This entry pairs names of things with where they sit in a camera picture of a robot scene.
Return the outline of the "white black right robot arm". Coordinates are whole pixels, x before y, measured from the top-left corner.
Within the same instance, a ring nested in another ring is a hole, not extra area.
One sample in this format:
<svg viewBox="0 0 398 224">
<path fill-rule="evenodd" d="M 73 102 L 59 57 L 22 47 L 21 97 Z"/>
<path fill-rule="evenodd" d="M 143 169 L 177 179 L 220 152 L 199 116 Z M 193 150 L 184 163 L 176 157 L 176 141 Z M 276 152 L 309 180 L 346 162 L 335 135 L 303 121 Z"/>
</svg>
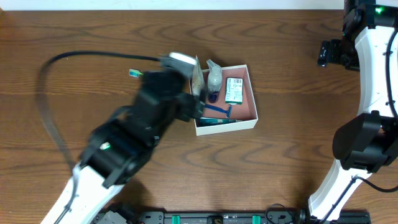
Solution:
<svg viewBox="0 0 398 224">
<path fill-rule="evenodd" d="M 367 213 L 343 207 L 360 184 L 397 159 L 397 2 L 346 1 L 342 33 L 322 42 L 317 64 L 359 73 L 358 112 L 336 131 L 332 166 L 294 223 L 369 223 Z"/>
</svg>

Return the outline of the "green white soap box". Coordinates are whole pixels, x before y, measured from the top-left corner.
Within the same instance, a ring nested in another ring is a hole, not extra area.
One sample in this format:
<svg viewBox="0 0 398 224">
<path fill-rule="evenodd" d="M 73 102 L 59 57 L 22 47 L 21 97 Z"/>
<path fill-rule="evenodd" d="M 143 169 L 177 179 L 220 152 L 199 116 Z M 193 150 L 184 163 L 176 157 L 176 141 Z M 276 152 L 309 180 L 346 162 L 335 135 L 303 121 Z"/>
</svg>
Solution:
<svg viewBox="0 0 398 224">
<path fill-rule="evenodd" d="M 225 103 L 241 105 L 243 103 L 243 79 L 228 77 L 226 79 Z"/>
</svg>

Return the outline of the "small teal white toothpaste tube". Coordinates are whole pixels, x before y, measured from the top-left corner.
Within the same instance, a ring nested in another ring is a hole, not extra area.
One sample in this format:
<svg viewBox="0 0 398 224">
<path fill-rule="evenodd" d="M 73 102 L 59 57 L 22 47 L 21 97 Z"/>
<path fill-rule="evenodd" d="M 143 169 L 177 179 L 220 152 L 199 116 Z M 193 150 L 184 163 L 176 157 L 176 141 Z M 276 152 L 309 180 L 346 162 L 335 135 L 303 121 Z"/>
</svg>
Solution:
<svg viewBox="0 0 398 224">
<path fill-rule="evenodd" d="M 198 120 L 198 127 L 206 127 L 206 126 L 216 126 L 222 124 L 231 124 L 231 123 L 238 123 L 241 120 L 238 119 L 221 119 L 221 118 L 206 118 L 202 117 Z"/>
</svg>

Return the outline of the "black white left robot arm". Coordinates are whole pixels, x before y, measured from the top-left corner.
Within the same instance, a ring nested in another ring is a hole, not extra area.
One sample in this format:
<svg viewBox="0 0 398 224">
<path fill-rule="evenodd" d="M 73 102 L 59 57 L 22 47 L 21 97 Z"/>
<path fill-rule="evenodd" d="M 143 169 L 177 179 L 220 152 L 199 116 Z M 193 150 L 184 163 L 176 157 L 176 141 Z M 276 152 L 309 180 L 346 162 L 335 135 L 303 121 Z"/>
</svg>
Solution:
<svg viewBox="0 0 398 224">
<path fill-rule="evenodd" d="M 150 160 L 174 120 L 199 118 L 203 98 L 184 91 L 191 79 L 192 74 L 171 69 L 145 72 L 133 103 L 91 133 L 43 223 L 91 223 Z"/>
</svg>

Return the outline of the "green white toothbrush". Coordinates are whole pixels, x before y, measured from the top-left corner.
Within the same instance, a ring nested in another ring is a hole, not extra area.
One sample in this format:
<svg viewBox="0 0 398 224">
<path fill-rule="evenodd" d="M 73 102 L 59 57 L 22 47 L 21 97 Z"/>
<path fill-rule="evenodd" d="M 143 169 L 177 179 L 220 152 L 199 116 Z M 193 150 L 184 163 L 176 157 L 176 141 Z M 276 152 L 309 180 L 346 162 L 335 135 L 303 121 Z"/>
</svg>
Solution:
<svg viewBox="0 0 398 224">
<path fill-rule="evenodd" d="M 143 73 L 140 70 L 129 69 L 129 76 L 139 78 L 140 76 L 143 76 Z"/>
</svg>

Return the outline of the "white squeeze tube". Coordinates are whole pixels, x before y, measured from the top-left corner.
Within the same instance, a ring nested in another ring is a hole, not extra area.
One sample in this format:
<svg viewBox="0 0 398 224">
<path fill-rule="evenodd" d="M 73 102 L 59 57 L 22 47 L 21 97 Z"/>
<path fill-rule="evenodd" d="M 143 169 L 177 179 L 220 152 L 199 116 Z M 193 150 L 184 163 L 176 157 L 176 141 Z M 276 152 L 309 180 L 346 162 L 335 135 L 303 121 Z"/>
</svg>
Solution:
<svg viewBox="0 0 398 224">
<path fill-rule="evenodd" d="M 191 93 L 194 97 L 197 97 L 200 101 L 205 102 L 206 101 L 205 80 L 198 56 L 195 57 L 195 61 L 196 64 L 193 68 L 193 75 L 190 84 Z"/>
</svg>

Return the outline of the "blue disposable razor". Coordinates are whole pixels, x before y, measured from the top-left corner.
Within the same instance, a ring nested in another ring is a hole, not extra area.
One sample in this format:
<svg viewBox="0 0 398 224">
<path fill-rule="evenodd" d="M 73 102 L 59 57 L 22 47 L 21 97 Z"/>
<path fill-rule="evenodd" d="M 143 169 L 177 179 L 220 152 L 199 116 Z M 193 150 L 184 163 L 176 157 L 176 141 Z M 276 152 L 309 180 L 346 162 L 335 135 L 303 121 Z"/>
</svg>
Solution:
<svg viewBox="0 0 398 224">
<path fill-rule="evenodd" d="M 220 112 L 220 113 L 224 113 L 226 115 L 226 117 L 229 118 L 231 116 L 233 106 L 232 105 L 228 105 L 228 109 L 224 110 L 223 108 L 220 108 L 220 107 L 217 107 L 217 106 L 214 106 L 214 105 L 205 104 L 205 108 L 209 109 L 209 110 L 217 111 L 217 112 Z"/>
</svg>

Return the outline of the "clear bottle dark blue cap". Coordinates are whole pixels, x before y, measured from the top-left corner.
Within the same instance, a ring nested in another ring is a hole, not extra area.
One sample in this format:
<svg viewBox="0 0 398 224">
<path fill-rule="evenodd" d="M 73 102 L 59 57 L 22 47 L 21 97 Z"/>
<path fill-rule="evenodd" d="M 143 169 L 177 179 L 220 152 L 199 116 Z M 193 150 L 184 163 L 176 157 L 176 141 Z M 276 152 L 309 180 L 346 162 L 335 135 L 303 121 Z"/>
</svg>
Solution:
<svg viewBox="0 0 398 224">
<path fill-rule="evenodd" d="M 206 62 L 209 67 L 207 78 L 208 101 L 210 103 L 216 103 L 223 82 L 222 68 L 211 59 L 208 59 Z"/>
</svg>

